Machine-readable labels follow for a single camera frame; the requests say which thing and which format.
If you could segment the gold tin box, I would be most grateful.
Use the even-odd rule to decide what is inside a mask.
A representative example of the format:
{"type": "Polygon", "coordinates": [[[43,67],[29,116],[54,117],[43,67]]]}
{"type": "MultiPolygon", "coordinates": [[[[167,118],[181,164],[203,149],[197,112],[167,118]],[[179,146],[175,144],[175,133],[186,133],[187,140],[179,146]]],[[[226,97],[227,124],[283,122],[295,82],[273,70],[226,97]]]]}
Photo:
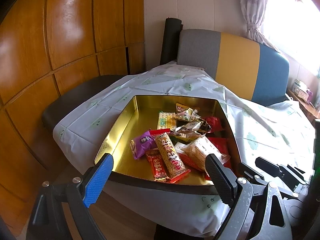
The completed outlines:
{"type": "Polygon", "coordinates": [[[151,166],[146,157],[136,160],[130,148],[130,140],[142,135],[149,129],[156,129],[158,114],[175,112],[176,104],[181,103],[199,110],[201,117],[215,116],[220,118],[223,130],[222,137],[227,138],[228,153],[234,173],[241,162],[238,146],[233,131],[222,109],[222,104],[215,99],[169,95],[136,95],[122,110],[94,159],[97,164],[100,158],[109,153],[113,157],[113,170],[109,180],[123,185],[143,189],[162,190],[185,194],[216,194],[212,181],[205,180],[204,174],[192,170],[184,179],[174,183],[160,183],[154,180],[151,166]]]}

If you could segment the black gold sesame packet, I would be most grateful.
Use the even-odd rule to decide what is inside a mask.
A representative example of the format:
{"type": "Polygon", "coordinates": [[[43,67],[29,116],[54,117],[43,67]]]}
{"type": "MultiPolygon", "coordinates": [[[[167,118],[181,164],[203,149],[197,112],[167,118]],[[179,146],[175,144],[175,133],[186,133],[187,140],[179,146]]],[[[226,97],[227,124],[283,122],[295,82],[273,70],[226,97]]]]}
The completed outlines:
{"type": "Polygon", "coordinates": [[[170,132],[170,135],[175,136],[184,141],[193,141],[199,137],[202,137],[204,134],[211,131],[211,126],[208,122],[202,121],[193,121],[188,122],[180,127],[177,127],[175,130],[170,132]]]}

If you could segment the red foil snack packet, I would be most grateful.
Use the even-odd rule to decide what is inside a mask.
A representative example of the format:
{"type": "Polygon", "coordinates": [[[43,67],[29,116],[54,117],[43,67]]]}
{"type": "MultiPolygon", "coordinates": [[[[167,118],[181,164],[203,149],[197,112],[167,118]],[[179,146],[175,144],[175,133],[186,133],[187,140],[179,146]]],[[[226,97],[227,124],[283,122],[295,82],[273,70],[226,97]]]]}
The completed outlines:
{"type": "Polygon", "coordinates": [[[183,154],[183,153],[179,153],[178,155],[180,156],[184,164],[187,164],[188,166],[199,171],[203,171],[203,172],[206,171],[204,159],[201,159],[201,158],[199,159],[199,158],[196,158],[195,156],[189,157],[187,154],[183,154]]]}

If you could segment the red orange bar packet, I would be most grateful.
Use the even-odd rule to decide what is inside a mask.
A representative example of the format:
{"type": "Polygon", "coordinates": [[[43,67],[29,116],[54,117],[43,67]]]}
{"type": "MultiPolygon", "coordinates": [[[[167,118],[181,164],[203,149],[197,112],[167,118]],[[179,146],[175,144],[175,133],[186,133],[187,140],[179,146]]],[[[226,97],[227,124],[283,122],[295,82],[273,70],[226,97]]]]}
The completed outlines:
{"type": "Polygon", "coordinates": [[[146,151],[147,160],[151,166],[154,181],[167,183],[170,179],[165,170],[162,156],[157,148],[146,151]]]}

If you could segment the white red-striped packet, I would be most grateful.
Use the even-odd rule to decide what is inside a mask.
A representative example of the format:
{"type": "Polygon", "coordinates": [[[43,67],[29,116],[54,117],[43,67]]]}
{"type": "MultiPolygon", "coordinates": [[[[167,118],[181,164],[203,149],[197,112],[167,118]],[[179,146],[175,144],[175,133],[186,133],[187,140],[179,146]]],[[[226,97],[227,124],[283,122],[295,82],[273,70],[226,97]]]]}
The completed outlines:
{"type": "Polygon", "coordinates": [[[185,148],[186,145],[181,143],[181,142],[177,142],[175,145],[174,145],[174,148],[176,150],[177,153],[179,154],[184,154],[184,155],[187,155],[186,151],[185,151],[185,148]]]}

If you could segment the tissue box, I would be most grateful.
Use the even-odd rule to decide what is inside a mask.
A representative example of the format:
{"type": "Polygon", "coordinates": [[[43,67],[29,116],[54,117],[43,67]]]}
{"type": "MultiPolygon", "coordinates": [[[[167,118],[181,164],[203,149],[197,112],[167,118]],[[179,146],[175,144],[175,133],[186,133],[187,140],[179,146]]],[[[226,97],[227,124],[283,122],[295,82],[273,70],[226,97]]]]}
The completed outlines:
{"type": "Polygon", "coordinates": [[[308,87],[304,82],[298,79],[295,79],[293,83],[292,91],[297,97],[302,99],[304,102],[308,101],[308,97],[309,97],[308,87]]]}

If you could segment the wooden side shelf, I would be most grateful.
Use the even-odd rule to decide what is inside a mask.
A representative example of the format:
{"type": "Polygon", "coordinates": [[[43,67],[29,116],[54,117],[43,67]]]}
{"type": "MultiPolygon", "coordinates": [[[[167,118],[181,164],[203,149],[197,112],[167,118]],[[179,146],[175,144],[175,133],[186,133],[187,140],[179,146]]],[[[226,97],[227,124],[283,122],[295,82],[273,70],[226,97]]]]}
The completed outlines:
{"type": "Polygon", "coordinates": [[[302,112],[305,114],[305,116],[307,117],[307,119],[310,121],[310,123],[312,124],[313,127],[315,127],[315,120],[319,119],[319,112],[314,109],[311,105],[308,105],[306,102],[304,102],[302,99],[300,99],[299,97],[297,97],[294,92],[292,92],[291,90],[287,89],[287,94],[289,95],[289,97],[293,98],[293,100],[298,101],[299,102],[299,106],[300,109],[302,110],[302,112]]]}

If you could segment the clear rice cake packet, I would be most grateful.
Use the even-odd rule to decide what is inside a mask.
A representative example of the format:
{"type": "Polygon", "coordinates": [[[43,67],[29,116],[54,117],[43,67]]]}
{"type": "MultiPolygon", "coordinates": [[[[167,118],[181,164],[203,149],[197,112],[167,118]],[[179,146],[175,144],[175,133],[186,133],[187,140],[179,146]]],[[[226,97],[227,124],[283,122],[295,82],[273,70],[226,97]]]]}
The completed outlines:
{"type": "Polygon", "coordinates": [[[227,163],[230,156],[222,154],[217,147],[209,141],[206,136],[201,136],[193,142],[181,147],[181,150],[188,155],[191,160],[202,170],[206,171],[206,157],[213,154],[221,162],[221,164],[227,163]]]}

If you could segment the patterned curtain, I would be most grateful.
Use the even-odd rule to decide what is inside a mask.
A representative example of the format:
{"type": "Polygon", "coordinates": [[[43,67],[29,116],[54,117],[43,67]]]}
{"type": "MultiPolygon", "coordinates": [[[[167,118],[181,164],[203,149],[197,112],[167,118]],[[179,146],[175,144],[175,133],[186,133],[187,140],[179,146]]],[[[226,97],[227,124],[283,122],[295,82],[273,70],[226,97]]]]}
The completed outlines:
{"type": "Polygon", "coordinates": [[[240,0],[240,7],[246,22],[246,37],[254,42],[277,50],[260,31],[260,27],[264,21],[267,0],[240,0]]]}

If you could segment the chipmunk grain bar packet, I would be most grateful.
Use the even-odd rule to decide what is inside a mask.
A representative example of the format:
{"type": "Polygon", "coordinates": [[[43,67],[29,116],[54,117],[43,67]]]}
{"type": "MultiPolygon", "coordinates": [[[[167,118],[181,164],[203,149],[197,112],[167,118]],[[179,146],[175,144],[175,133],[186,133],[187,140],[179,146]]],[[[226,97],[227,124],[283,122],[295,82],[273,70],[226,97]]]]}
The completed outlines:
{"type": "Polygon", "coordinates": [[[160,155],[166,165],[170,175],[170,183],[176,183],[184,178],[190,170],[187,169],[182,162],[180,156],[176,152],[174,145],[168,135],[169,129],[149,130],[153,137],[160,155]]]}

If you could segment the purple small box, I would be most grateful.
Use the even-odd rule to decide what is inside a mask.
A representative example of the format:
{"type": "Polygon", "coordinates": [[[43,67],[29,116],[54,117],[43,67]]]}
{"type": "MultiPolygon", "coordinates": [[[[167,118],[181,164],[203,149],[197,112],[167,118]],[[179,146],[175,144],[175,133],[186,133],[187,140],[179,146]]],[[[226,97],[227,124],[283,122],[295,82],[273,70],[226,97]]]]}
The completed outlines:
{"type": "Polygon", "coordinates": [[[307,89],[307,94],[308,94],[308,98],[307,98],[306,103],[309,104],[311,102],[311,100],[312,100],[313,92],[308,88],[307,89]]]}

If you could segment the green yellow cracker packet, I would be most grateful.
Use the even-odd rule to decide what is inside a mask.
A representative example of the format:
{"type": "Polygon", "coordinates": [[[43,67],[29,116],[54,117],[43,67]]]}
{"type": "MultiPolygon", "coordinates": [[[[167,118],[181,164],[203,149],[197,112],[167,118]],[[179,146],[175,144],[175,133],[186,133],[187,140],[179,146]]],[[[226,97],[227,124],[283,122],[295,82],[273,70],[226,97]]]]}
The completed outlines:
{"type": "Polygon", "coordinates": [[[170,129],[171,131],[177,128],[177,120],[175,113],[159,112],[157,129],[170,129]]]}

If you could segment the yellow clear candy packet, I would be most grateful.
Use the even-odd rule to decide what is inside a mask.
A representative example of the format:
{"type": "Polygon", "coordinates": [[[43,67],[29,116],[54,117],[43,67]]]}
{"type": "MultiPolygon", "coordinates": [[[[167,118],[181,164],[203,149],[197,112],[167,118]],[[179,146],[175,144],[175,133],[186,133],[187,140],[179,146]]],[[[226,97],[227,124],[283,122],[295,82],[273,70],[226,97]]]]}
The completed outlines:
{"type": "Polygon", "coordinates": [[[201,117],[198,115],[199,110],[196,108],[191,108],[180,103],[176,103],[176,114],[175,119],[180,121],[197,121],[201,117]]]}

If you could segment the purple snack packet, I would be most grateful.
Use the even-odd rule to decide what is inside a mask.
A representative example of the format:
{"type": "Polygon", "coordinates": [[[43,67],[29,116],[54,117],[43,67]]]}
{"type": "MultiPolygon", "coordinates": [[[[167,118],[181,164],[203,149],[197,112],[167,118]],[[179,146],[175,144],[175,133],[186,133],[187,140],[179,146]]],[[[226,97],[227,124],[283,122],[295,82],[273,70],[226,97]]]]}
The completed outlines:
{"type": "Polygon", "coordinates": [[[142,157],[146,151],[156,148],[157,145],[150,131],[130,140],[130,148],[134,159],[142,157]]]}

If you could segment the wooden wall cabinet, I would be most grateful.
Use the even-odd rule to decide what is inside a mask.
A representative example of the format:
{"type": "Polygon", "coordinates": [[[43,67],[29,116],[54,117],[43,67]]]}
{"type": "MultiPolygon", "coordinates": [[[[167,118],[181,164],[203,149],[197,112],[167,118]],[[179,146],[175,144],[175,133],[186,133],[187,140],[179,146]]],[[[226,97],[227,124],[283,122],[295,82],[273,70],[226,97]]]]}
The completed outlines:
{"type": "Polygon", "coordinates": [[[1,217],[19,235],[66,164],[43,111],[81,83],[145,70],[144,0],[16,0],[1,22],[1,217]]]}

